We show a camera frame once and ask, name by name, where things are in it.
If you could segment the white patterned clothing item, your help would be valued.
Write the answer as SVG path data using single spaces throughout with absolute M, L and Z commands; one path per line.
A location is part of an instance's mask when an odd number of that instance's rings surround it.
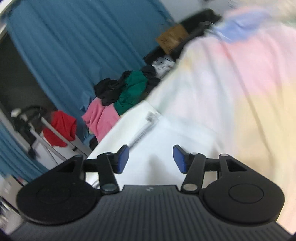
M 152 66 L 155 68 L 158 76 L 165 75 L 174 67 L 174 65 L 175 62 L 170 56 L 159 57 L 152 63 Z

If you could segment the brown paper bag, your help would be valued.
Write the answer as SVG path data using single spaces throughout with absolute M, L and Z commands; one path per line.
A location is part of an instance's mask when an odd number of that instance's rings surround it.
M 178 24 L 163 32 L 156 41 L 166 54 L 170 54 L 187 37 L 186 29 Z

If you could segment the pastel tie-dye bed sheet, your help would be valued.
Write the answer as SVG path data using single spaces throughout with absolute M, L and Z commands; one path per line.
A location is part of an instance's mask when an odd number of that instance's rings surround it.
M 266 9 L 229 12 L 184 47 L 147 100 L 164 116 L 210 129 L 217 152 L 279 185 L 278 220 L 295 232 L 295 26 Z

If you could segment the white zip hoodie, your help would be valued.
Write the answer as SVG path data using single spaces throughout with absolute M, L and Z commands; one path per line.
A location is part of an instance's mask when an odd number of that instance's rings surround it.
M 116 153 L 129 145 L 129 158 L 122 174 L 116 175 L 120 188 L 125 185 L 181 186 L 184 175 L 173 159 L 173 146 L 188 153 L 218 157 L 216 134 L 204 125 L 186 119 L 165 117 L 146 101 L 126 112 L 89 155 Z

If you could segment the blue curtain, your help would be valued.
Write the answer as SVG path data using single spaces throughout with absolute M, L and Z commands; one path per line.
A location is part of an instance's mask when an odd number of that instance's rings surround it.
M 173 24 L 160 1 L 18 1 L 4 21 L 46 95 L 75 117 L 96 83 L 141 68 Z
M 25 153 L 2 123 L 0 163 L 3 177 L 12 175 L 27 182 L 31 182 L 49 171 L 44 165 Z

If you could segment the pink garment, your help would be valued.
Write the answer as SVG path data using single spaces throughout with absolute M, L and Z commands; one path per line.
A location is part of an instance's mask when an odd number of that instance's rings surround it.
M 82 116 L 82 120 L 98 142 L 102 141 L 119 119 L 120 116 L 113 104 L 103 106 L 98 97 L 91 102 L 86 113 Z

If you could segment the right blue curtain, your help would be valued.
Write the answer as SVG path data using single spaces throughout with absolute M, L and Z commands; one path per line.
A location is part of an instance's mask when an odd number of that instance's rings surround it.
M 173 24 L 160 1 L 18 1 L 4 21 L 46 95 L 75 117 L 96 83 L 141 68 Z

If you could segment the left blue curtain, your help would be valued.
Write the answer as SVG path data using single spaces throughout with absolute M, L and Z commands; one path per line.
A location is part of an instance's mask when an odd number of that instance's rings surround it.
M 44 165 L 25 153 L 2 123 L 0 163 L 3 177 L 12 175 L 27 182 L 31 182 L 49 171 Z

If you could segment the red garment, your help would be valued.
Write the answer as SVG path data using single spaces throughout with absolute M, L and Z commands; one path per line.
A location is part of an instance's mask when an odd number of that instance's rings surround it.
M 77 121 L 74 117 L 56 110 L 51 112 L 50 125 L 61 134 L 67 141 L 72 142 L 76 139 Z M 48 127 L 43 128 L 45 139 L 51 146 L 66 147 L 67 144 L 62 141 L 52 130 Z

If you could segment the green garment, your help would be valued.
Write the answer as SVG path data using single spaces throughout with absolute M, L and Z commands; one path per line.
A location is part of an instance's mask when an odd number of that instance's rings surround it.
M 148 79 L 141 71 L 133 71 L 124 79 L 125 86 L 113 105 L 119 116 L 139 103 L 140 97 L 147 87 L 147 81 Z

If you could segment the black garment pile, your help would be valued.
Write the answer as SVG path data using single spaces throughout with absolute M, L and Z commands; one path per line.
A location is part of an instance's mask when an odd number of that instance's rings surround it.
M 131 73 L 132 71 L 125 71 L 118 80 L 105 78 L 94 86 L 94 92 L 103 106 L 109 106 L 119 99 L 122 90 L 126 86 L 125 79 Z

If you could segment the white garment steamer stand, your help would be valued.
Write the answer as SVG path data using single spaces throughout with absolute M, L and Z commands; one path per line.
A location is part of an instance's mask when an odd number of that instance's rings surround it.
M 79 138 L 75 138 L 73 141 L 67 140 L 63 137 L 51 124 L 44 118 L 47 110 L 38 105 L 28 106 L 26 108 L 20 109 L 15 108 L 11 111 L 11 117 L 13 119 L 13 127 L 17 132 L 30 133 L 36 138 L 36 144 L 41 145 L 45 152 L 49 155 L 54 164 L 58 165 L 56 158 L 61 161 L 66 161 L 67 158 L 64 157 L 59 151 L 57 151 L 41 134 L 37 133 L 32 122 L 39 121 L 42 126 L 45 126 L 54 135 L 65 142 L 68 147 L 75 153 L 83 155 L 83 157 L 88 157 L 91 154 L 91 149 L 84 145 Z

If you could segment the dark window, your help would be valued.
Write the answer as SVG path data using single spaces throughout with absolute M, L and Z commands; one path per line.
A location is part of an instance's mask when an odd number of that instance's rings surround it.
M 9 121 L 11 111 L 38 105 L 46 109 L 45 119 L 51 120 L 55 105 L 39 86 L 6 33 L 1 38 L 1 110 Z

